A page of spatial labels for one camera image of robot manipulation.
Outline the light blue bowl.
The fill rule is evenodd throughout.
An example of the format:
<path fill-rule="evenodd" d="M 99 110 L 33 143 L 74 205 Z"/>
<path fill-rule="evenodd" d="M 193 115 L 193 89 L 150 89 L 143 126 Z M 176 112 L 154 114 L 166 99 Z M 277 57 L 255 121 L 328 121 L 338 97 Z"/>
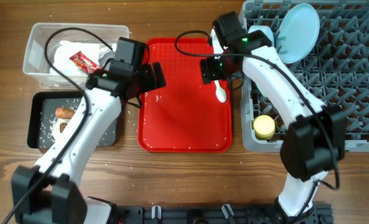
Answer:
<path fill-rule="evenodd" d="M 248 33 L 256 32 L 257 30 L 260 30 L 271 41 L 272 46 L 274 46 L 274 35 L 270 27 L 252 25 L 248 29 Z"/>

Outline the red snack wrapper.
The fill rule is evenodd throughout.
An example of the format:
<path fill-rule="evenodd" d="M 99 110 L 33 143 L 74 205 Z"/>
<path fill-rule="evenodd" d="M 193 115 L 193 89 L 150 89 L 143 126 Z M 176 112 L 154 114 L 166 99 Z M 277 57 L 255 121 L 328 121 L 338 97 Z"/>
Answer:
<path fill-rule="evenodd" d="M 91 74 L 95 70 L 100 69 L 100 66 L 88 58 L 85 54 L 81 51 L 77 52 L 76 54 L 72 55 L 70 58 L 72 61 L 81 71 L 84 73 Z"/>

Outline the yellow plastic cup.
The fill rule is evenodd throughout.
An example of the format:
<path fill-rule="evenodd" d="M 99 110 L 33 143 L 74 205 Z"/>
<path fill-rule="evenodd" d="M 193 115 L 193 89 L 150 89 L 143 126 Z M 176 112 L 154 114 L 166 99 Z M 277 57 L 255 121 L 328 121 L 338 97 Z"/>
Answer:
<path fill-rule="evenodd" d="M 272 117 L 268 115 L 261 115 L 254 119 L 253 129 L 257 139 L 268 140 L 274 136 L 276 125 Z"/>

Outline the white napkin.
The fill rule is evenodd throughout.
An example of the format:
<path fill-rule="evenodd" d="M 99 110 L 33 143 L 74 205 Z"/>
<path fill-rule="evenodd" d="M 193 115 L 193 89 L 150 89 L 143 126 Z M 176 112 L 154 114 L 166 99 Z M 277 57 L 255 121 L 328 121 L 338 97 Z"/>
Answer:
<path fill-rule="evenodd" d="M 87 75 L 72 61 L 70 61 L 69 58 L 81 51 L 101 68 L 104 66 L 106 60 L 114 55 L 116 44 L 112 44 L 111 47 L 112 50 L 103 44 L 79 43 L 62 40 L 60 41 L 60 47 L 57 48 L 54 55 L 53 66 L 65 75 Z"/>

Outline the light blue plate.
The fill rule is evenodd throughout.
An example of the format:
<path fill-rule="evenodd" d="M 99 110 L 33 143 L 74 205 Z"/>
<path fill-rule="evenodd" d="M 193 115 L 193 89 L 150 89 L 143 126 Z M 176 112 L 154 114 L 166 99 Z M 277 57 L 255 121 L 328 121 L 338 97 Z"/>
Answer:
<path fill-rule="evenodd" d="M 314 48 L 319 31 L 319 15 L 310 4 L 301 3 L 289 10 L 275 43 L 281 60 L 291 64 L 305 58 Z"/>

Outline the brown food lump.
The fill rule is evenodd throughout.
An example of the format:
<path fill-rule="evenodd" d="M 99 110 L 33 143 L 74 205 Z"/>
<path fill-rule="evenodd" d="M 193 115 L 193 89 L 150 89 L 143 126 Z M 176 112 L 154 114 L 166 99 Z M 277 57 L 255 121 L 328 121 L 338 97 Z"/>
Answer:
<path fill-rule="evenodd" d="M 67 123 L 65 123 L 65 122 L 60 123 L 60 125 L 59 125 L 59 131 L 60 131 L 60 133 L 63 133 L 63 131 L 66 128 L 66 126 L 67 126 Z"/>

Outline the white rice pile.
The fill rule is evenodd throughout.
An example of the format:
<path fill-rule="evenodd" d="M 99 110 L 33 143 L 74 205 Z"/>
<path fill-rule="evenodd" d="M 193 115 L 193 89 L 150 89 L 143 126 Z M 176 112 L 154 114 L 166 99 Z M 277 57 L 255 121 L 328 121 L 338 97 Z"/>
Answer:
<path fill-rule="evenodd" d="M 56 98 L 46 99 L 40 112 L 39 147 L 50 147 L 60 136 L 60 125 L 68 124 L 70 119 L 58 118 L 55 115 L 57 108 L 65 108 L 76 111 L 80 104 L 80 98 Z"/>

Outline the white plastic spoon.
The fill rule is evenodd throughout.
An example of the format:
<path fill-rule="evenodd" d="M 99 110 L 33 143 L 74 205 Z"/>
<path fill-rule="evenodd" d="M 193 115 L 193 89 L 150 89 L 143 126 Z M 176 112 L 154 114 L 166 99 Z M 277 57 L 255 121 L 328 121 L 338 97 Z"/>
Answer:
<path fill-rule="evenodd" d="M 227 100 L 227 94 L 225 90 L 220 86 L 219 81 L 215 80 L 214 84 L 216 86 L 215 95 L 219 102 L 224 103 Z"/>

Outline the green bowl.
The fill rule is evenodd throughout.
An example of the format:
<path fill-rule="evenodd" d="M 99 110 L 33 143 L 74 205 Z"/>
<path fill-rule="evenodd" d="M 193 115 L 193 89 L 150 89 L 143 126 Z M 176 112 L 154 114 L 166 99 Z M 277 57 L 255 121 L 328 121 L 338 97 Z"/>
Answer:
<path fill-rule="evenodd" d="M 265 98 L 267 98 L 267 96 L 266 96 L 266 94 L 265 94 L 265 92 L 264 92 L 263 88 L 262 88 L 261 86 L 257 85 L 257 84 L 256 84 L 256 87 L 258 88 L 258 90 L 259 90 L 259 92 L 261 93 L 261 95 L 263 95 Z"/>

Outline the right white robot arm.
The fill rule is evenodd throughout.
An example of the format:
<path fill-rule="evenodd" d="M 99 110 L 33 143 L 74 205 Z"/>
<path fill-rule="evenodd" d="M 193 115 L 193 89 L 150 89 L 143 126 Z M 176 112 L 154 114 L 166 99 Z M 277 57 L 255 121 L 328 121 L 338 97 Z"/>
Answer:
<path fill-rule="evenodd" d="M 260 30 L 248 32 L 235 12 L 212 23 L 208 43 L 218 40 L 223 52 L 199 54 L 203 84 L 229 80 L 241 73 L 260 86 L 286 127 L 280 149 L 287 178 L 276 199 L 275 221 L 295 223 L 311 213 L 319 185 L 340 187 L 338 163 L 345 157 L 345 115 L 307 90 L 279 58 Z"/>

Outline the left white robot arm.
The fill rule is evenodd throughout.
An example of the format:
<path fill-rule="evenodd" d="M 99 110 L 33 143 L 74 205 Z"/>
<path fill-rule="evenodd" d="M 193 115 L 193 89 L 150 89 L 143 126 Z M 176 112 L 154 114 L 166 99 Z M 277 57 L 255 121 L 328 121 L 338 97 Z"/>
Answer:
<path fill-rule="evenodd" d="M 13 173 L 14 207 L 8 223 L 118 223 L 117 206 L 107 200 L 83 198 L 80 185 L 85 166 L 100 138 L 132 98 L 166 86 L 160 63 L 149 63 L 143 42 L 121 37 L 113 58 L 90 73 L 82 100 L 62 137 L 32 168 Z"/>

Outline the black waste tray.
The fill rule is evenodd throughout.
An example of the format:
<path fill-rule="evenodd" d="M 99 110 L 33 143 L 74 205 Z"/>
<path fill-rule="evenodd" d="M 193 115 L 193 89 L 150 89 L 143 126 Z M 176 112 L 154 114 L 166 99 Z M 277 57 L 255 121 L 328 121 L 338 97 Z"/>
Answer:
<path fill-rule="evenodd" d="M 80 98 L 81 102 L 82 96 L 77 91 L 48 91 L 35 94 L 32 99 L 32 109 L 27 135 L 27 145 L 30 148 L 44 149 L 39 147 L 40 112 L 42 111 L 42 104 L 44 100 L 56 98 Z"/>

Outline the grey dishwasher rack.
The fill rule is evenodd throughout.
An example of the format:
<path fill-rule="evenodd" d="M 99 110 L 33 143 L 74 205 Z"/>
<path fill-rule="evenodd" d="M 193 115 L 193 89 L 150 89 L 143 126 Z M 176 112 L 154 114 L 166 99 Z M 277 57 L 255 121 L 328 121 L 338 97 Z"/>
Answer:
<path fill-rule="evenodd" d="M 239 19 L 245 28 L 269 26 L 277 37 L 285 14 L 300 3 L 317 11 L 320 34 L 310 54 L 289 69 L 314 96 L 345 111 L 345 149 L 369 152 L 369 1 L 245 1 Z M 240 105 L 244 148 L 279 152 L 284 123 L 249 78 L 244 80 Z M 255 138 L 252 128 L 254 118 L 263 114 L 276 123 L 269 141 Z"/>

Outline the clear plastic bin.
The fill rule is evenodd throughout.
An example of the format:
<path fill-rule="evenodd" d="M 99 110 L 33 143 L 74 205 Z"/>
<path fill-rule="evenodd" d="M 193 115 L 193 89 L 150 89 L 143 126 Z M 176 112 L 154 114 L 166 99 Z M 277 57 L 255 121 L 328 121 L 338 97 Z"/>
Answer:
<path fill-rule="evenodd" d="M 43 89 L 71 89 L 75 87 L 61 77 L 50 65 L 60 41 L 103 44 L 112 50 L 120 37 L 128 38 L 129 28 L 122 25 L 78 24 L 78 23 L 36 23 L 30 32 L 22 71 L 35 78 Z M 67 75 L 82 88 L 87 75 Z"/>

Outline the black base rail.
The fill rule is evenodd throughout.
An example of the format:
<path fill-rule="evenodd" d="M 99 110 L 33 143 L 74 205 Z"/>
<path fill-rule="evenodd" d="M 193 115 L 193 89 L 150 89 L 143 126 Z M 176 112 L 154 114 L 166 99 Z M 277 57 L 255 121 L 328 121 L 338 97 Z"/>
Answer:
<path fill-rule="evenodd" d="M 302 217 L 288 218 L 273 204 L 253 204 L 236 207 L 224 204 L 221 207 L 115 207 L 109 223 L 310 223 L 333 224 L 334 218 L 329 204 L 316 204 Z"/>

